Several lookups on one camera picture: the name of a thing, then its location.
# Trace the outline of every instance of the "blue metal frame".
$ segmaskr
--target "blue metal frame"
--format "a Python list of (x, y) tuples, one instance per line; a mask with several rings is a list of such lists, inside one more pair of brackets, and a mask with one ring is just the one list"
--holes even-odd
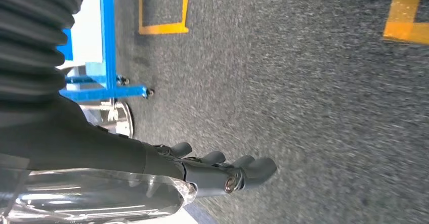
[(63, 29), (63, 33), (67, 36), (67, 44), (58, 46), (57, 50), (64, 55), (64, 59), (67, 61), (73, 60), (73, 50), (71, 47), (71, 31), (69, 28)]
[(116, 38), (115, 38), (115, 0), (100, 0), (101, 29), (103, 42), (103, 63), (86, 63), (87, 76), (66, 78), (68, 83), (99, 83), (101, 89), (83, 89), (78, 91), (61, 90), (61, 95), (74, 101), (104, 100), (143, 96), (147, 98), (144, 85), (118, 86), (116, 75)]

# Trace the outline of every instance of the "clear plastic wrap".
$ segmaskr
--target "clear plastic wrap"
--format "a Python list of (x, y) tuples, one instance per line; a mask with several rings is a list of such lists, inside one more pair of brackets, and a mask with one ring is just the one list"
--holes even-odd
[(0, 214), (9, 223), (134, 223), (174, 214), (196, 195), (175, 178), (88, 168), (0, 167), (0, 178), (15, 186), (0, 190)]

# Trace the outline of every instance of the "yellow tape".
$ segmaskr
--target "yellow tape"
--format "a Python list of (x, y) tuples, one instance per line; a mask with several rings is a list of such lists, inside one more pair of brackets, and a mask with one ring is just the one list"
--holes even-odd
[(183, 0), (181, 22), (143, 26), (143, 0), (139, 0), (139, 34), (187, 33), (189, 32), (189, 29), (186, 27), (187, 12), (188, 0)]
[(384, 38), (429, 44), (429, 23), (414, 23), (420, 0), (392, 0)]

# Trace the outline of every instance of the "grey carpet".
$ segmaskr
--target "grey carpet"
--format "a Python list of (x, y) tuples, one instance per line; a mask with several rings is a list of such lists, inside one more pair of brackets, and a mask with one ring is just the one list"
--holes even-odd
[[(180, 18), (146, 1), (145, 22)], [(382, 40), (390, 3), (189, 0), (188, 34), (141, 36), (116, 0), (119, 71), (156, 89), (129, 99), (136, 138), (275, 159), (263, 187), (197, 201), (221, 224), (429, 223), (429, 47)]]

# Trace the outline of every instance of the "silver metal base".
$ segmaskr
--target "silver metal base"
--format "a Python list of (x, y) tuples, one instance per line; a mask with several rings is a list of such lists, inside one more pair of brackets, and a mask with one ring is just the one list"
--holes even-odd
[(130, 138), (134, 136), (131, 110), (125, 102), (101, 102), (99, 105), (80, 105), (87, 120), (106, 128), (111, 133), (119, 133)]

